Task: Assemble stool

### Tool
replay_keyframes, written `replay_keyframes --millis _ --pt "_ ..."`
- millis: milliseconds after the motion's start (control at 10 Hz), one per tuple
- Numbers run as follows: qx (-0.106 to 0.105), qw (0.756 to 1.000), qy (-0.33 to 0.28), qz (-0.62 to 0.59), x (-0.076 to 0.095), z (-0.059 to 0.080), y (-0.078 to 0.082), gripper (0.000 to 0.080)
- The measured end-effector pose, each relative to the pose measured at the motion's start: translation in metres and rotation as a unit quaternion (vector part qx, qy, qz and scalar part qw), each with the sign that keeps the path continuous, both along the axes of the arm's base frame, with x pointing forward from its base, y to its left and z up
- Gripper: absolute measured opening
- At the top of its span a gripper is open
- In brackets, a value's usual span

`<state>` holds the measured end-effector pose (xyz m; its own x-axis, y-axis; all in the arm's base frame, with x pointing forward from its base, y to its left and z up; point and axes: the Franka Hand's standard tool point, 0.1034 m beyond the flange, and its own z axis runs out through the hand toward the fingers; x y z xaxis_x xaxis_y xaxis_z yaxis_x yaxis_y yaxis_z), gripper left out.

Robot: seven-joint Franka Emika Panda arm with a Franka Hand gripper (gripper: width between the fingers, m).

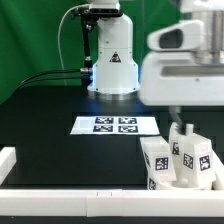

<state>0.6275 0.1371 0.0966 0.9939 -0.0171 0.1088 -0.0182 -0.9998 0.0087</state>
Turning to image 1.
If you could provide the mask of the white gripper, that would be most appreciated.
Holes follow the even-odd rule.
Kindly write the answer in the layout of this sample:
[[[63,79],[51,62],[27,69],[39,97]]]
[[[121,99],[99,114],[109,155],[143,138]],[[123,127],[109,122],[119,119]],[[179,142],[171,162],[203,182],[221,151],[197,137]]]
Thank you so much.
[[[189,52],[151,52],[142,64],[139,98],[147,106],[170,106],[183,126],[180,106],[224,106],[224,65],[199,65]]]

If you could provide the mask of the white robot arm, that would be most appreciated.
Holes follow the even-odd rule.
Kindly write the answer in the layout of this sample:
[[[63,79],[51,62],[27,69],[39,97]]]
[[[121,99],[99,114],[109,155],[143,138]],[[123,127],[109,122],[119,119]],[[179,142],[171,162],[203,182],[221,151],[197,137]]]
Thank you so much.
[[[133,23],[119,0],[87,0],[98,22],[98,58],[88,90],[136,92],[146,106],[224,106],[224,0],[169,0],[183,17],[150,33],[150,52],[133,60]]]

